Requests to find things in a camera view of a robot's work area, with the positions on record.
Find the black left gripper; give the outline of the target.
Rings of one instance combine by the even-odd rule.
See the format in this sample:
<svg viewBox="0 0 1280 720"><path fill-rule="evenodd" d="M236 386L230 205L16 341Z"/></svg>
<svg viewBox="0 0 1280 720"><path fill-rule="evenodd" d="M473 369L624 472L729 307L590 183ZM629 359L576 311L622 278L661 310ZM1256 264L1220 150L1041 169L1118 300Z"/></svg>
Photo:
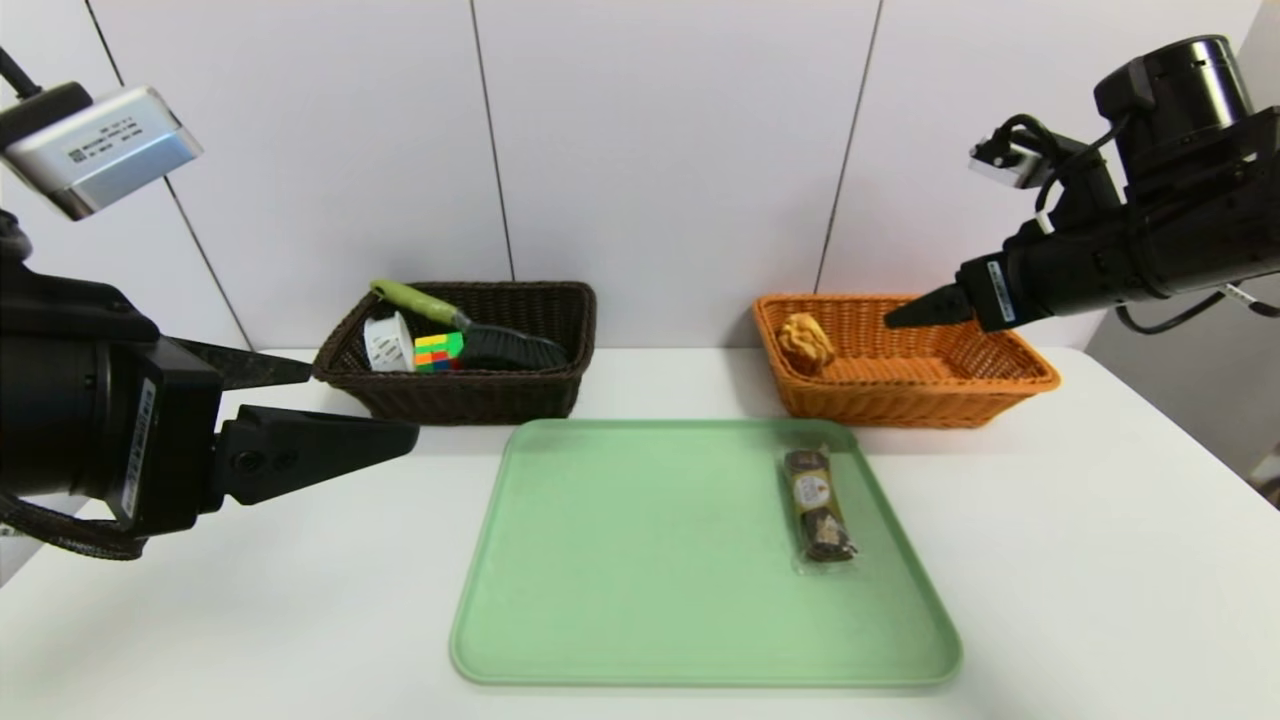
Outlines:
<svg viewBox="0 0 1280 720"><path fill-rule="evenodd" d="M308 363L193 340L6 336L3 489L104 501L146 538L189 529L209 478L212 507L227 497L251 506L415 448L412 423L253 405L215 443L223 391L311 377Z"/></svg>

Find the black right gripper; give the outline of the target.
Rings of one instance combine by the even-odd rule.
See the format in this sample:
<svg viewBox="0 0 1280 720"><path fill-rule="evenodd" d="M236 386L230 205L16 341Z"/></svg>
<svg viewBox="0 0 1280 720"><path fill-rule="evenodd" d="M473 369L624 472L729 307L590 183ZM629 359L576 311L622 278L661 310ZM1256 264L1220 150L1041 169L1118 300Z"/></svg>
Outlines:
<svg viewBox="0 0 1280 720"><path fill-rule="evenodd" d="M966 261L950 283L883 316L886 328L969 323L1006 331L1051 316L1073 316L1139 299L1149 281L1138 249L1149 218L1133 211L1046 211L1000 251Z"/></svg>

